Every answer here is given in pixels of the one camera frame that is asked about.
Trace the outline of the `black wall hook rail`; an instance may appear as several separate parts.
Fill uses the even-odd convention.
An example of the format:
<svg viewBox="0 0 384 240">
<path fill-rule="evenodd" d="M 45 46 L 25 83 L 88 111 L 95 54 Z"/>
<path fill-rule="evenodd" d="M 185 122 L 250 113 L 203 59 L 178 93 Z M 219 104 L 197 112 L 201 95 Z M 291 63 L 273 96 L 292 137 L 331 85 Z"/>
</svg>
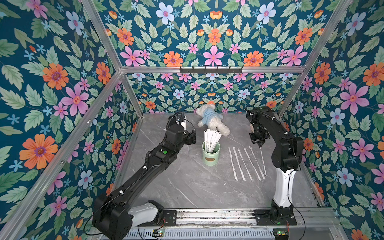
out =
<svg viewBox="0 0 384 240">
<path fill-rule="evenodd" d="M 181 74 L 238 74 L 243 72 L 243 67 L 180 67 Z"/>
</svg>

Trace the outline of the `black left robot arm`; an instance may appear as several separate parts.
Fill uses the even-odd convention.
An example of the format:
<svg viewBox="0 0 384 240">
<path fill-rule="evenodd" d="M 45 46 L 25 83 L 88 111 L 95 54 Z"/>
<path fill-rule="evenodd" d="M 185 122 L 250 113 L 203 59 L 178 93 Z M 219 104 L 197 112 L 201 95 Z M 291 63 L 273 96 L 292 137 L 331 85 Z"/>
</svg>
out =
<svg viewBox="0 0 384 240">
<path fill-rule="evenodd" d="M 144 189 L 176 159 L 184 145 L 196 142 L 196 131 L 188 132 L 183 125 L 166 128 L 163 141 L 148 151 L 143 166 L 125 183 L 108 195 L 100 195 L 93 205 L 92 225 L 110 240 L 122 240 L 131 228 L 142 224 L 160 224 L 164 208 L 155 201 L 133 207 Z"/>
</svg>

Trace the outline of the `white teddy bear blue shirt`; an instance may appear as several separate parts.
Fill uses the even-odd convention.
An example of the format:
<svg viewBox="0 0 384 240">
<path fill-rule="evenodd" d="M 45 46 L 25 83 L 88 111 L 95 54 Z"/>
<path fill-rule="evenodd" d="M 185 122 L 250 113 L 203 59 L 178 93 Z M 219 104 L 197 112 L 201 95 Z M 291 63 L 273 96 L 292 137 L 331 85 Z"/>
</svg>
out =
<svg viewBox="0 0 384 240">
<path fill-rule="evenodd" d="M 198 127 L 206 125 L 209 130 L 216 130 L 223 136 L 230 134 L 230 129 L 222 122 L 223 115 L 216 112 L 214 104 L 205 104 L 196 110 L 196 114 L 202 119 L 198 122 Z"/>
</svg>

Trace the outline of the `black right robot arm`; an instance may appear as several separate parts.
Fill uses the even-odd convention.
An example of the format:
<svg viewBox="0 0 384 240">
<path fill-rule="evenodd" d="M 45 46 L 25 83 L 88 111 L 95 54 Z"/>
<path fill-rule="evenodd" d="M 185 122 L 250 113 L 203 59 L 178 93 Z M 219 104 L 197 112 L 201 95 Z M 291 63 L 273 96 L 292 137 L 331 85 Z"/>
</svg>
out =
<svg viewBox="0 0 384 240">
<path fill-rule="evenodd" d="M 271 160 L 277 170 L 276 190 L 268 214 L 274 222 L 294 217 L 292 190 L 294 177 L 300 168 L 304 141 L 290 133 L 276 118 L 269 107 L 248 110 L 246 117 L 251 124 L 250 139 L 262 148 L 267 139 L 275 141 Z"/>
</svg>

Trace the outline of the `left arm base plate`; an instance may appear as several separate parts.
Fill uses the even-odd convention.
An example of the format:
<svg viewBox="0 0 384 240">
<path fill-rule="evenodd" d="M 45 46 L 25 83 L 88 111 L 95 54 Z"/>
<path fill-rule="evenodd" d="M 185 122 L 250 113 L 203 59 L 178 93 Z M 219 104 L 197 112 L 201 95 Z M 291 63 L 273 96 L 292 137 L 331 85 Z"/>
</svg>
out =
<svg viewBox="0 0 384 240">
<path fill-rule="evenodd" d="M 140 227 L 174 227 L 177 222 L 177 210 L 164 210 L 152 222 L 141 224 Z"/>
</svg>

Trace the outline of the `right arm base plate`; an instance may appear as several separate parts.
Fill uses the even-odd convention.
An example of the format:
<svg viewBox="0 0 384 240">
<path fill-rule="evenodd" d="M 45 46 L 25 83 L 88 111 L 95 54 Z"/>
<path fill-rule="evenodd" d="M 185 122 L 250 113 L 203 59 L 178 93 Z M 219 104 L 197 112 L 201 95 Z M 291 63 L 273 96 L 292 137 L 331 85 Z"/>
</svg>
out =
<svg viewBox="0 0 384 240">
<path fill-rule="evenodd" d="M 253 216 L 256 218 L 258 226 L 297 225 L 293 211 L 288 208 L 282 210 L 254 210 Z"/>
</svg>

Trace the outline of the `green metal straw cup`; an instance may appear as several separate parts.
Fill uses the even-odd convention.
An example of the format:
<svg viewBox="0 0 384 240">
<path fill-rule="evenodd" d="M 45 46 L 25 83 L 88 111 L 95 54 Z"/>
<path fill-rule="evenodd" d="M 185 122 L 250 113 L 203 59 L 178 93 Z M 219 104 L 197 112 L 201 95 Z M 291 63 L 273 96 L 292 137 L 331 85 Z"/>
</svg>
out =
<svg viewBox="0 0 384 240">
<path fill-rule="evenodd" d="M 219 156 L 220 156 L 220 149 L 221 146 L 219 143 L 217 143 L 216 147 L 214 148 L 212 153 L 208 153 L 206 151 L 205 143 L 202 144 L 202 156 L 203 156 L 203 162 L 207 166 L 215 166 L 218 163 Z"/>
</svg>

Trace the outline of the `bundle of wrapped straws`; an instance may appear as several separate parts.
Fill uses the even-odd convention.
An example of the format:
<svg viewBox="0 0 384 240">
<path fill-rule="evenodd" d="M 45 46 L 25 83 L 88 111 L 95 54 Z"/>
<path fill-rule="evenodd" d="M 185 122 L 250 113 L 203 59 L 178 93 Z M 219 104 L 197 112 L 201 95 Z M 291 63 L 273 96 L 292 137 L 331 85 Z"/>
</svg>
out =
<svg viewBox="0 0 384 240">
<path fill-rule="evenodd" d="M 222 134 L 215 130 L 206 130 L 204 132 L 204 149 L 207 153 L 213 153 L 216 145 L 218 144 Z"/>
</svg>

